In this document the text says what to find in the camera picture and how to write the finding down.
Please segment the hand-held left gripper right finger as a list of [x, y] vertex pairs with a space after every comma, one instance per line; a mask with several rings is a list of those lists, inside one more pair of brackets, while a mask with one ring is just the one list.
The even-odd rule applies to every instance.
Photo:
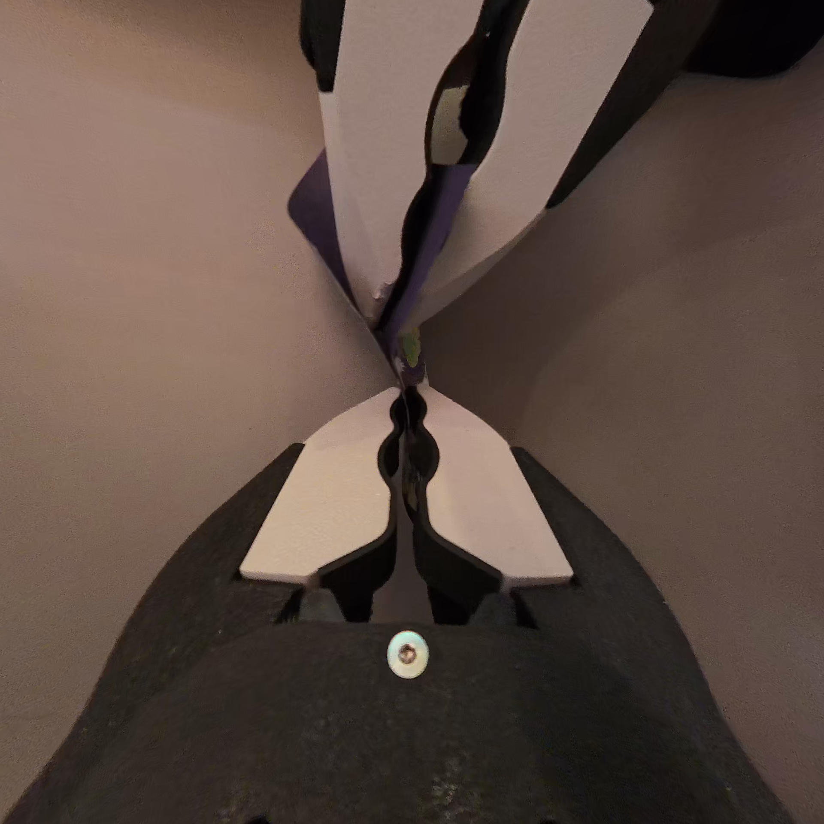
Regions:
[[434, 590], [570, 582], [570, 562], [507, 441], [428, 385], [408, 390], [406, 408], [405, 497], [424, 582]]

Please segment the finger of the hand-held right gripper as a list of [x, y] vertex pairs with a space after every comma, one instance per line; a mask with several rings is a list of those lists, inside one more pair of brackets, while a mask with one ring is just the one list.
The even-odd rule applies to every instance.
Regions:
[[515, 2], [501, 12], [463, 98], [480, 123], [458, 162], [427, 171], [386, 335], [463, 294], [540, 219], [653, 15], [651, 2]]
[[427, 175], [433, 98], [481, 6], [345, 2], [333, 88], [320, 101], [339, 250], [368, 325], [400, 276], [406, 215]]

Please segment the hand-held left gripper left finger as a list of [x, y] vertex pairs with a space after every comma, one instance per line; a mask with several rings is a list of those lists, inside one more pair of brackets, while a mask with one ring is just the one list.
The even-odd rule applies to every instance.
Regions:
[[335, 416], [303, 444], [239, 572], [243, 579], [314, 586], [334, 562], [384, 535], [391, 491], [378, 464], [395, 431], [397, 388]]

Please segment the purple paper sheet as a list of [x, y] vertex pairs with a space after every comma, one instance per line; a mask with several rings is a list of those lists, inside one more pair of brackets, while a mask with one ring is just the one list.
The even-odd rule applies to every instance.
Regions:
[[382, 523], [392, 519], [392, 479], [397, 472], [399, 439], [405, 424], [404, 390], [426, 378], [418, 327], [397, 316], [386, 327], [362, 313], [345, 269], [335, 216], [335, 187], [339, 205], [345, 194], [343, 170], [330, 170], [330, 160], [345, 168], [339, 102], [333, 91], [321, 92], [325, 148], [298, 183], [288, 201], [288, 214], [323, 261], [356, 317], [364, 321], [380, 354], [389, 364], [397, 387], [333, 418], [306, 441], [297, 463], [297, 479], [308, 483], [333, 509], [351, 509], [356, 521]]

